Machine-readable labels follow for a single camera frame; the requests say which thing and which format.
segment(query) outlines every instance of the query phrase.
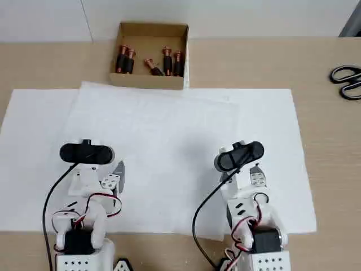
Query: cylindrical object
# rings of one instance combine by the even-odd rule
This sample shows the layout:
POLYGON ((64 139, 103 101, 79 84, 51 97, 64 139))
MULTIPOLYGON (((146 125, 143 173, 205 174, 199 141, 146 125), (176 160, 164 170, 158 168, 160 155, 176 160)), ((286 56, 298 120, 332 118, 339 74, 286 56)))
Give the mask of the cylindrical object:
POLYGON ((134 55, 135 55, 135 51, 134 49, 128 49, 129 52, 129 56, 128 56, 128 60, 125 64, 125 73, 127 74, 132 74, 133 73, 133 66, 134 66, 134 55))
POLYGON ((171 70, 173 65, 172 65, 170 53, 171 53, 171 48, 169 48, 168 46, 164 46, 163 71, 165 76, 171 76, 171 70))
POLYGON ((146 63, 146 65, 148 67, 150 67, 152 75, 164 76, 164 74, 161 72, 161 70, 154 66, 153 59, 148 58, 148 59, 145 59, 144 62, 146 63))
POLYGON ((163 58, 163 71, 165 73, 165 76, 171 75, 171 67, 172 67, 171 56, 165 55, 163 58))
POLYGON ((174 54, 174 76, 182 76, 183 75, 183 65, 181 59, 181 51, 177 51, 174 54))
POLYGON ((125 65, 125 72, 128 74, 133 73, 133 66, 134 66, 134 59, 128 58, 126 65, 125 65))
POLYGON ((151 72, 152 72, 152 75, 164 76, 162 71, 157 67, 152 68, 151 72))
POLYGON ((124 70, 124 66, 127 62, 127 56, 125 55, 127 48, 128 47, 126 45, 120 46, 120 52, 117 58, 116 69, 115 69, 116 73, 122 73, 122 71, 124 70))

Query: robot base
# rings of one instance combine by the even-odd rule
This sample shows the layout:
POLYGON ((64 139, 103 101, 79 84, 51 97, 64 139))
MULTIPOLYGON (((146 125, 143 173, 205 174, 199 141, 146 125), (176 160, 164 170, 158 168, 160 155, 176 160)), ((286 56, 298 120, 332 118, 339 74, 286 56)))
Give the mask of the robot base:
POLYGON ((109 239, 104 240, 100 250, 90 255, 57 255, 57 271, 113 271, 115 246, 109 239))
POLYGON ((243 253, 238 270, 244 271, 290 271, 288 251, 248 254, 243 253))

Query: perforated plate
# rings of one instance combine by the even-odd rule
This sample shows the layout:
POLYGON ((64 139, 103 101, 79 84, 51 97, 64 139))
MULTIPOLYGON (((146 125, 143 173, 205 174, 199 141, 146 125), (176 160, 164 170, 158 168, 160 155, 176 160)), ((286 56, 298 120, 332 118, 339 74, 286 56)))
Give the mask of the perforated plate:
POLYGON ((58 271, 98 271, 101 263, 93 255, 61 255, 56 257, 58 271))
POLYGON ((289 252, 251 254, 252 271, 290 271, 289 252))

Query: scissors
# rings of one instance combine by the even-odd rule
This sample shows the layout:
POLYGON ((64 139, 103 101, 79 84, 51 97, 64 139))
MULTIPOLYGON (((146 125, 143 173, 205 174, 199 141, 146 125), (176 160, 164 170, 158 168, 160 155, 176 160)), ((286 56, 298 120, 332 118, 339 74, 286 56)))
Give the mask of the scissors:
POLYGON ((334 84, 342 84, 342 83, 349 83, 348 85, 343 86, 340 88, 340 96, 343 99, 347 100, 360 100, 361 95, 349 95, 347 91, 351 89, 361 87, 361 68, 353 65, 343 65, 335 68, 329 74, 329 80, 334 84), (341 71, 349 71, 352 72, 351 75, 347 75, 345 77, 337 78, 336 74, 341 71))

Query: scissor handle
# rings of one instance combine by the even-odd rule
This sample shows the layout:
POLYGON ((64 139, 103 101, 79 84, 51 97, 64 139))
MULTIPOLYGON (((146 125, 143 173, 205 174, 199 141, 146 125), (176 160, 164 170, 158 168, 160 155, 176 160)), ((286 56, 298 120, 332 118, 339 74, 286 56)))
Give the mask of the scissor handle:
POLYGON ((354 81, 353 84, 344 86, 340 89, 340 95, 347 100, 361 100, 361 95, 350 96, 346 92, 351 89, 355 89, 361 86, 361 81, 354 81))
POLYGON ((346 83, 356 80, 357 78, 361 78, 361 68, 351 65, 343 65, 335 68, 332 70, 332 72, 329 74, 329 79, 334 84, 340 84, 340 83, 346 83), (353 75, 348 75, 345 77, 337 78, 336 73, 340 71, 352 71, 354 72, 353 75))

